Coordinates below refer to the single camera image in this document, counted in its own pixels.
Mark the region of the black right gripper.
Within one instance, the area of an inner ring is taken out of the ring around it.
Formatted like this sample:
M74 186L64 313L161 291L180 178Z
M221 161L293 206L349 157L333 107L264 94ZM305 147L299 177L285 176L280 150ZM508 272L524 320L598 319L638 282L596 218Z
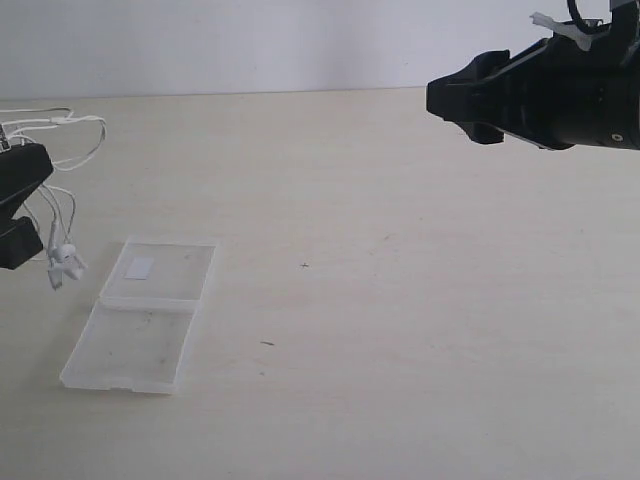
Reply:
M507 68L499 129L473 121L491 100L487 81L508 63L509 50L481 53L462 70L430 81L426 111L458 123L480 145L500 144L508 136L545 150L638 149L638 15L615 14L606 24L546 14L531 21L552 35Z

